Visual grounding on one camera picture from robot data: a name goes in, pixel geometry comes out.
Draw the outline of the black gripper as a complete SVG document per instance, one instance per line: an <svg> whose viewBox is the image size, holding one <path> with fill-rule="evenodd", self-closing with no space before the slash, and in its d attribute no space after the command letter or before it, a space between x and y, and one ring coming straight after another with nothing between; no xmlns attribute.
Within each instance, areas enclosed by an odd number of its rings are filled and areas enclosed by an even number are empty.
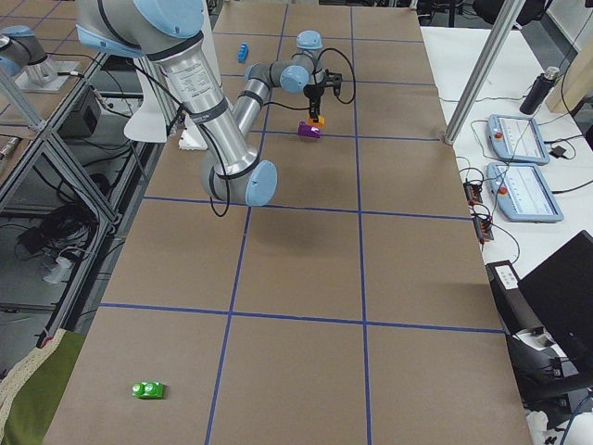
<svg viewBox="0 0 593 445"><path fill-rule="evenodd" d="M320 106L325 87L322 84L308 84L303 89L303 94L309 101L309 117L317 118L320 115Z"/></svg>

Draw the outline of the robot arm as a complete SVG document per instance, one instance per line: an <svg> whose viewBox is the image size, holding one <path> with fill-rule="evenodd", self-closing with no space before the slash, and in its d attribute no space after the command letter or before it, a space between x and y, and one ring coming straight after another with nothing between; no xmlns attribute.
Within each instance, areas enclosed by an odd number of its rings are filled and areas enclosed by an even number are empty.
<svg viewBox="0 0 593 445"><path fill-rule="evenodd" d="M212 198L260 207L275 194L278 172L246 137L271 90L296 94L323 80L322 38L303 31L288 60L255 64L231 106L202 50L206 11L200 1L79 1L83 45L120 57L147 57L170 81L176 98L207 144L201 181Z"/></svg>

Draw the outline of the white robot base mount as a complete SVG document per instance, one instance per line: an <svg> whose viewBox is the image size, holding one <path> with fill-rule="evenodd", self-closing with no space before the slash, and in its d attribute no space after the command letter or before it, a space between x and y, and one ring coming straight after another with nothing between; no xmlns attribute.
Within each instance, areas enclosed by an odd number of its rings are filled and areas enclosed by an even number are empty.
<svg viewBox="0 0 593 445"><path fill-rule="evenodd" d="M133 67L141 85L143 100L124 127L124 135L133 141L165 143L181 131L181 150L205 150L207 144L189 117L179 110L169 81L160 68L147 57L134 58Z"/></svg>

